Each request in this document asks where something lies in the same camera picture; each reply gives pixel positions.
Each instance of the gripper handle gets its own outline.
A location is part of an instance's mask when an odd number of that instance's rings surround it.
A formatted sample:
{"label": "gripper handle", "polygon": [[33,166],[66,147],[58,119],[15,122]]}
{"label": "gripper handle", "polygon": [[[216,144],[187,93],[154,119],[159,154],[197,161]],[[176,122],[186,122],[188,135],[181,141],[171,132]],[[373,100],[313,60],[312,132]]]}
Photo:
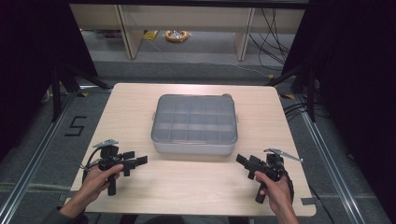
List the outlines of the gripper handle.
{"label": "gripper handle", "polygon": [[257,195],[256,195],[256,203],[264,203],[265,194],[264,195],[260,194],[260,191],[262,189],[267,189],[267,185],[265,185],[264,182],[260,183],[260,188],[259,188],[259,191],[257,191]]}
{"label": "gripper handle", "polygon": [[107,188],[107,195],[108,196],[113,196],[113,195],[116,195],[116,193],[117,193],[115,176],[116,175],[111,175],[107,179],[107,181],[110,183],[110,185]]}

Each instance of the container lid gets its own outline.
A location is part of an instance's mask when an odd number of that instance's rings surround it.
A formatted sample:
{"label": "container lid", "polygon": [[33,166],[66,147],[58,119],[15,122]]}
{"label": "container lid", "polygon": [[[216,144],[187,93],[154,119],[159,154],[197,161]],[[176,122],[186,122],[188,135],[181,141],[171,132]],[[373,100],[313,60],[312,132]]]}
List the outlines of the container lid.
{"label": "container lid", "polygon": [[162,144],[233,145],[237,140],[233,98],[165,94],[158,101],[151,139]]}

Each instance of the aluminum rail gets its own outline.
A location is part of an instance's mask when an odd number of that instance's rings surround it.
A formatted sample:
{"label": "aluminum rail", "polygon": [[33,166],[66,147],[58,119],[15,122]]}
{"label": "aluminum rail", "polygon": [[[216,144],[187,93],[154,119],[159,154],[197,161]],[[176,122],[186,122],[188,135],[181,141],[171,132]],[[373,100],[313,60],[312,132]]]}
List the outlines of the aluminum rail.
{"label": "aluminum rail", "polygon": [[[303,103],[303,97],[301,95],[296,95],[296,100],[298,103]],[[332,158],[332,154],[326,146],[325,141],[323,140],[320,131],[318,130],[318,126],[315,122],[311,121],[307,113],[303,113],[303,118],[306,126],[308,127],[309,132],[312,135],[312,138],[315,141],[320,157],[323,159],[323,162],[326,166],[327,171],[329,172],[330,178],[335,186],[335,189],[340,196],[341,202],[343,203],[346,212],[349,216],[349,219],[352,223],[366,223],[364,217],[361,214],[361,210],[358,207],[358,204],[350,192],[347,183],[342,177],[337,165]]]}
{"label": "aluminum rail", "polygon": [[28,165],[23,171],[20,179],[15,184],[11,193],[8,195],[7,200],[2,204],[0,209],[0,220],[2,224],[9,223],[14,216],[27,188],[29,187],[29,183],[33,179],[33,176],[35,175],[39,165],[47,154],[50,144],[64,119],[65,112],[67,111],[73,100],[76,98],[76,96],[76,92],[69,92],[69,94],[66,96],[63,104],[64,109],[62,110],[59,117],[49,126],[49,129],[41,140],[40,145],[35,151],[32,159],[29,161]]}

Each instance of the translucent storage box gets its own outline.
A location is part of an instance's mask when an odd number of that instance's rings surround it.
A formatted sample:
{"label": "translucent storage box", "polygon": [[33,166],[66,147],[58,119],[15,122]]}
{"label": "translucent storage box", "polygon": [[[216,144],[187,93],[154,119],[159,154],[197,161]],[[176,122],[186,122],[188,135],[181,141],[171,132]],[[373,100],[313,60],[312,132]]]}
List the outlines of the translucent storage box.
{"label": "translucent storage box", "polygon": [[238,138],[233,98],[228,95],[160,97],[151,139],[162,153],[228,155]]}

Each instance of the human hand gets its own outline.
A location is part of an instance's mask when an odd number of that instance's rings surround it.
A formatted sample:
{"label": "human hand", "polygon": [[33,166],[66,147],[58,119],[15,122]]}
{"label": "human hand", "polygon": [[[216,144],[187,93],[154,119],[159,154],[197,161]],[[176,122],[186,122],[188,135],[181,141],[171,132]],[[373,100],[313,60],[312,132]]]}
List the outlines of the human hand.
{"label": "human hand", "polygon": [[66,203],[60,212],[67,217],[77,217],[85,210],[88,204],[95,201],[99,197],[100,193],[108,188],[108,177],[116,175],[115,178],[117,179],[120,176],[122,168],[123,165],[118,164],[106,171],[101,171],[97,165],[93,166],[88,172],[81,188]]}
{"label": "human hand", "polygon": [[257,182],[264,182],[267,186],[267,189],[262,189],[260,194],[268,196],[270,207],[276,214],[279,223],[298,223],[291,205],[290,189],[286,176],[282,175],[275,182],[262,172],[256,171],[254,175]]}

